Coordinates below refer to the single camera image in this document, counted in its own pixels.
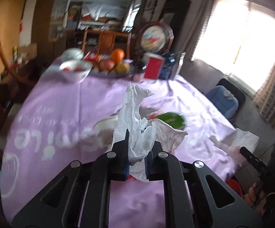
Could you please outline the right hand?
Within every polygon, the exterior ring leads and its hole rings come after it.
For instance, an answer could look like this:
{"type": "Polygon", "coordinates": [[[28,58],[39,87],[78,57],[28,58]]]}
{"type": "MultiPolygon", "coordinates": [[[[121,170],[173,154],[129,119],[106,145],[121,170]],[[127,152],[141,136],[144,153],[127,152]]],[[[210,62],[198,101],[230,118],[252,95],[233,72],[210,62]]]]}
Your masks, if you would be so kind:
{"type": "Polygon", "coordinates": [[[255,188],[257,186],[257,183],[254,182],[252,184],[252,186],[249,188],[247,194],[244,196],[244,201],[249,205],[249,206],[253,206],[254,207],[254,211],[256,213],[258,213],[259,215],[263,214],[263,207],[266,203],[266,196],[264,192],[261,192],[259,194],[259,198],[261,199],[261,201],[257,204],[255,204],[256,202],[256,194],[255,194],[255,188]]]}

